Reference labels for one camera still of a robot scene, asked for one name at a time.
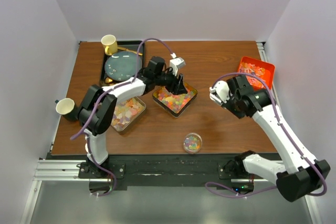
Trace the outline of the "gold tin of gummy candies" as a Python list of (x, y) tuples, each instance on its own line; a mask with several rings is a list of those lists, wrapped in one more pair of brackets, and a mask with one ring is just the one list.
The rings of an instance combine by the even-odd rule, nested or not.
[(184, 86), (187, 90), (185, 94), (173, 95), (165, 87), (160, 87), (153, 92), (152, 98), (166, 112), (178, 118), (198, 95), (198, 91), (191, 85), (184, 83)]

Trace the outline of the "orange box of lollipops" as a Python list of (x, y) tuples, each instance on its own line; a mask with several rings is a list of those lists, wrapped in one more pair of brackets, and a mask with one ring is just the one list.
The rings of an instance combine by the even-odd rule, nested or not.
[(240, 60), (238, 72), (255, 74), (269, 89), (272, 88), (275, 66), (271, 63), (244, 56)]

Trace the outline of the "clear plastic jar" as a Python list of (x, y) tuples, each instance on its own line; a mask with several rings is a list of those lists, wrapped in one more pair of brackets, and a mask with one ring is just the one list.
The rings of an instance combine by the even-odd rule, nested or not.
[(201, 147), (202, 138), (197, 133), (189, 133), (183, 141), (183, 148), (189, 154), (196, 154)]

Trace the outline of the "silver tin of popsicle candies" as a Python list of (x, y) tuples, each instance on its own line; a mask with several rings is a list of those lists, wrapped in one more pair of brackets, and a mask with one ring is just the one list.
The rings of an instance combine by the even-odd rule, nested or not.
[(141, 117), (145, 110), (145, 103), (138, 97), (117, 103), (110, 126), (119, 133), (125, 132)]

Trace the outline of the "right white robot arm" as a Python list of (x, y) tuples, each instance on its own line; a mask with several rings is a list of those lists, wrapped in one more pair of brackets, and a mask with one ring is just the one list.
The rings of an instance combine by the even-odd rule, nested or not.
[(239, 119), (253, 119), (276, 148), (281, 163), (246, 151), (227, 164), (230, 172), (239, 178), (257, 175), (273, 183), (289, 202), (309, 195), (320, 197), (327, 193), (326, 177), (331, 167), (318, 160), (298, 139), (283, 118), (268, 86), (254, 90), (248, 73), (229, 73), (228, 80), (218, 79), (210, 88), (210, 98)]

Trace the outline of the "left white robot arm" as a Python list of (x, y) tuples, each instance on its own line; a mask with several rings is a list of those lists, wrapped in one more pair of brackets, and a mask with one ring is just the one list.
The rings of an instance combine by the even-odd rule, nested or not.
[(111, 125), (118, 103), (143, 96), (156, 86), (165, 87), (173, 95), (187, 93), (183, 75), (178, 73), (185, 66), (185, 61), (175, 54), (171, 56), (167, 70), (163, 69), (163, 58), (152, 57), (148, 65), (130, 79), (110, 87), (92, 85), (88, 89), (78, 109), (81, 129), (70, 139), (74, 140), (81, 134), (86, 136), (87, 157), (93, 162), (90, 171), (97, 178), (105, 177), (109, 171), (109, 165), (105, 162), (108, 159), (106, 131)]

